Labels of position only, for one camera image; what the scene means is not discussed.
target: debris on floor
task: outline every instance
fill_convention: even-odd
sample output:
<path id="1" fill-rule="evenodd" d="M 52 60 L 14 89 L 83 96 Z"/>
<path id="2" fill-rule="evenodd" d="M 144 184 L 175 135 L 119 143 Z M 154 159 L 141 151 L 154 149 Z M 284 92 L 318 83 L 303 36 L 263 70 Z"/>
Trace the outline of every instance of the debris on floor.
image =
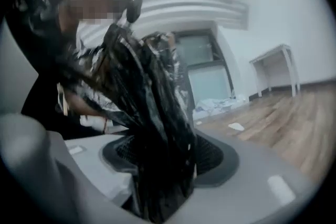
<path id="1" fill-rule="evenodd" d="M 228 125 L 230 128 L 232 129 L 235 129 L 237 131 L 243 131 L 245 130 L 245 128 L 243 126 L 241 126 L 239 123 L 235 122 L 235 123 L 232 123 L 232 124 L 229 124 Z"/>

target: black plastic bag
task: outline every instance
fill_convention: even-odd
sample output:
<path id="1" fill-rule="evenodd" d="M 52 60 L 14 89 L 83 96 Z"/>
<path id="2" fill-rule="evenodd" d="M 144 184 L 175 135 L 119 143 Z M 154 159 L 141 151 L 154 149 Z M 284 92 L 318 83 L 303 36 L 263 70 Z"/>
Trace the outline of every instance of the black plastic bag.
<path id="1" fill-rule="evenodd" d="M 180 62 L 168 36 L 140 41 L 112 24 L 95 49 L 64 54 L 67 87 L 106 117 L 136 130 L 141 217 L 169 218 L 193 191 L 196 138 L 188 118 L 188 96 Z"/>

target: person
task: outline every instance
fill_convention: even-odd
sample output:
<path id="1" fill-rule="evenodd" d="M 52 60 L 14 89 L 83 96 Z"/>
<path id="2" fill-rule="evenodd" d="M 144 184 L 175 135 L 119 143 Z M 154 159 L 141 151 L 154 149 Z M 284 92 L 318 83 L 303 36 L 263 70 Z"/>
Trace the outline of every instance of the person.
<path id="1" fill-rule="evenodd" d="M 104 19 L 110 14 L 118 18 L 132 0 L 62 0 L 56 7 L 48 0 L 39 1 L 42 5 L 30 10 L 25 0 L 16 0 L 6 16 L 14 38 L 39 74 L 22 114 L 35 118 L 49 131 L 59 132 L 65 140 L 101 134 L 80 125 L 79 115 L 99 113 L 67 89 L 63 93 L 73 117 L 56 111 L 60 74 L 50 52 L 56 54 L 60 49 L 75 50 L 83 46 L 76 38 L 80 21 Z"/>

